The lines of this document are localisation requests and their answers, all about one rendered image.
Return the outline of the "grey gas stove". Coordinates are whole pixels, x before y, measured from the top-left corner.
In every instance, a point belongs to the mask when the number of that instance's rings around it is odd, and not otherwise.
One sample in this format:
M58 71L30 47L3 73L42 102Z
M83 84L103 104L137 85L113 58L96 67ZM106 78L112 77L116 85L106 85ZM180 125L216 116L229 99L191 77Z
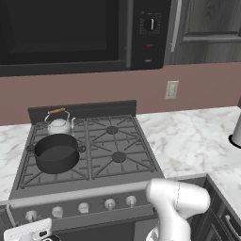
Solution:
M67 119L68 114L47 112L64 107L74 120L74 138L86 144L76 166L67 172L47 174L37 167L35 155L26 148L50 136L48 125L55 119ZM6 206L16 200L31 200L37 196L55 195L112 185L131 185L160 178L163 173L136 118L137 104L120 101L98 104L31 107L28 110L31 129L21 163L6 204L0 207L0 224L7 221ZM134 237L154 225L149 218L138 222Z

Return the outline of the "black cooking pot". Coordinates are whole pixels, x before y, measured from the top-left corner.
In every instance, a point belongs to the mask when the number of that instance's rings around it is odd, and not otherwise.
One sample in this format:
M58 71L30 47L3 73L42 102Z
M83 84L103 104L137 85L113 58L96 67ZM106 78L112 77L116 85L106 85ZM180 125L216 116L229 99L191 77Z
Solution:
M28 145L26 149L35 155L40 171L59 174L74 168L87 146L71 135L54 134L44 137L36 145Z

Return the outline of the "grey cylinder with black base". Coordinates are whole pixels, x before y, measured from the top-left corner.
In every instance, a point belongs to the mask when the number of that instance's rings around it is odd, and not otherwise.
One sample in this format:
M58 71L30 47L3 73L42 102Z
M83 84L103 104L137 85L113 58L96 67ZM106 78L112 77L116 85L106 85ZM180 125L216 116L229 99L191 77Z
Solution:
M241 117L238 119L233 134L229 136L229 140L235 147L241 149Z

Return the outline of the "white wall outlet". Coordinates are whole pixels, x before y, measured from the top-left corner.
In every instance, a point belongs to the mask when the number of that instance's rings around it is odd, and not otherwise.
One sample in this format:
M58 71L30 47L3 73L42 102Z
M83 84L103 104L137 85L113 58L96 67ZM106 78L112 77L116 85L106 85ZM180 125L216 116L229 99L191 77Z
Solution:
M175 99L177 97L178 85L178 81L168 81L166 90L167 99Z

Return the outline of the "black microwave oven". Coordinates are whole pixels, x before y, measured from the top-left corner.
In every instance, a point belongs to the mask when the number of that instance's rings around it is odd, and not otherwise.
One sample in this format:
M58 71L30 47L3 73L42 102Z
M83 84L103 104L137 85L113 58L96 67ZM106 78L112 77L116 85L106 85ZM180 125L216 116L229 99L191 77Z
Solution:
M155 70L164 65L171 0L0 0L0 77Z

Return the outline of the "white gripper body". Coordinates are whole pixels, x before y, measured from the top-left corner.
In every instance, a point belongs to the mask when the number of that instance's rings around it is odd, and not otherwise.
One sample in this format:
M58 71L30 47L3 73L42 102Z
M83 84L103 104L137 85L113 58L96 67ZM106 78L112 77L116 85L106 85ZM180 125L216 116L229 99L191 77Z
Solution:
M52 219L46 218L4 231L4 241L42 241L52 234Z

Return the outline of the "dark grey drawer front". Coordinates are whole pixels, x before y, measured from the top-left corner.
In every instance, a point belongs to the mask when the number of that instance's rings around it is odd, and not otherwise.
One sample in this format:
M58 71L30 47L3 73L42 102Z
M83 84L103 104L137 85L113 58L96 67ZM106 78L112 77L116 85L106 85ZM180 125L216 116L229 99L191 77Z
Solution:
M241 221L227 200L217 190L217 186L207 176L206 184L211 196L211 232L215 241L241 241Z

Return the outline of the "white stove knob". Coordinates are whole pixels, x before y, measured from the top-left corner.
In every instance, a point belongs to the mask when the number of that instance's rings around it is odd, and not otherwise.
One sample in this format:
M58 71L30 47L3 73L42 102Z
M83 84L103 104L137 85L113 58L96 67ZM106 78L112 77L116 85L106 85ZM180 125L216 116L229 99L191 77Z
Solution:
M108 210L112 210L116 205L116 202L114 199L107 199L105 202L104 202L104 206L106 209Z
M54 207L52 210L53 217L62 218L63 217L63 208L60 206Z
M129 205L130 207L134 207L136 203L137 203L137 199L135 196L129 196L126 198L126 204Z
M25 214L25 218L26 218L29 222L36 221L37 218L38 218L37 212L36 212L36 211L28 211L28 212Z
M78 211L81 214L87 214L89 212L89 205L87 202L82 202L78 205Z

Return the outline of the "dark grey cabinet door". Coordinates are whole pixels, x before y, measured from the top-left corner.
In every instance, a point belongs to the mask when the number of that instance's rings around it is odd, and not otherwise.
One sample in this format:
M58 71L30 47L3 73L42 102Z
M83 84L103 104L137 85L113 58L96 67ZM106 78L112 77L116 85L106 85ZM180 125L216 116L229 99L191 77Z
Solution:
M172 0L166 65L241 62L241 0L183 0L172 53L176 9Z

